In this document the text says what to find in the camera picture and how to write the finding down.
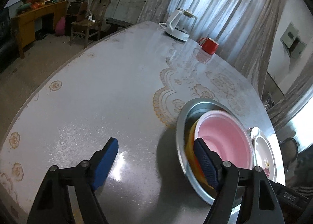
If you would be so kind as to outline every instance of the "chair seat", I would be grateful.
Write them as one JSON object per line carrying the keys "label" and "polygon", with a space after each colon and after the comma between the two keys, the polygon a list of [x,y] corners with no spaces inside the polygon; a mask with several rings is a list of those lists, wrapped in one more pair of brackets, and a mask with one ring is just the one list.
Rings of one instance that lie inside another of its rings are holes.
{"label": "chair seat", "polygon": [[76,25],[76,26],[84,26],[84,27],[92,27],[92,26],[96,26],[99,24],[99,22],[92,22],[88,19],[84,19],[83,21],[79,21],[79,22],[72,22],[72,25]]}

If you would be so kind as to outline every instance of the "stainless steel bowl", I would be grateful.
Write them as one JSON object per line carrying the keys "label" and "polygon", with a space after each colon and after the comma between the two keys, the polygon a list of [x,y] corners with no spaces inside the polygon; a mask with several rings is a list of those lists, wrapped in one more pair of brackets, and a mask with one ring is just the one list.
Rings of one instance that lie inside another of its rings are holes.
{"label": "stainless steel bowl", "polygon": [[233,117],[236,117],[227,107],[223,106],[222,104],[218,103],[209,98],[196,98],[191,101],[188,101],[184,107],[182,108],[176,126],[176,147],[180,165],[182,170],[191,183],[192,187],[196,191],[196,193],[205,201],[207,204],[212,205],[214,202],[214,198],[212,198],[204,188],[199,184],[195,175],[193,174],[189,162],[187,160],[185,154],[185,135],[190,131],[191,126],[203,115],[205,112],[210,110],[222,110],[226,111]]}

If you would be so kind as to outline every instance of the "wooden desk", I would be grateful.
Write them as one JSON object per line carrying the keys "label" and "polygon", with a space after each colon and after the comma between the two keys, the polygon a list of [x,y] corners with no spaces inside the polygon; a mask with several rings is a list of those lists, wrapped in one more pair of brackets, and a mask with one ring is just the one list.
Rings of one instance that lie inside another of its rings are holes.
{"label": "wooden desk", "polygon": [[21,59],[24,58],[23,47],[35,40],[35,20],[53,13],[53,29],[55,29],[60,18],[65,16],[66,5],[67,1],[44,5],[38,9],[25,12],[11,19],[11,27],[18,44],[18,52]]}

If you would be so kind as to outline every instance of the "metal bolt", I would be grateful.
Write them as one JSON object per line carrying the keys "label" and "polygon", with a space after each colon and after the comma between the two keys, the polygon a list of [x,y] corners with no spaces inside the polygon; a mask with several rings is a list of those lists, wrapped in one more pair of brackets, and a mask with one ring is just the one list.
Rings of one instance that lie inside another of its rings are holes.
{"label": "metal bolt", "polygon": [[227,167],[227,168],[229,168],[232,164],[231,164],[231,162],[230,161],[224,161],[223,162],[223,165],[225,166],[225,167]]}
{"label": "metal bolt", "polygon": [[263,169],[262,169],[260,166],[255,166],[255,169],[256,169],[256,171],[258,171],[258,172],[262,172],[262,171],[263,171]]}
{"label": "metal bolt", "polygon": [[83,161],[80,163],[80,165],[81,165],[82,167],[87,167],[87,166],[89,165],[89,161],[83,160]]}
{"label": "metal bolt", "polygon": [[49,167],[49,170],[50,170],[51,172],[53,172],[53,171],[56,171],[57,168],[58,168],[58,167],[57,167],[56,165],[53,165],[53,166]]}

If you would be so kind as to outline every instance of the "white plate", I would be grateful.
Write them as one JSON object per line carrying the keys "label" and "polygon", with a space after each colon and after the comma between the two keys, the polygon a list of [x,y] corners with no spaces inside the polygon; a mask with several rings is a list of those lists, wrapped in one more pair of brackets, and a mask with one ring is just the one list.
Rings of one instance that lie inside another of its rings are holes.
{"label": "white plate", "polygon": [[276,182],[276,163],[269,141],[258,127],[252,128],[250,138],[255,150],[257,165],[263,168],[270,180]]}

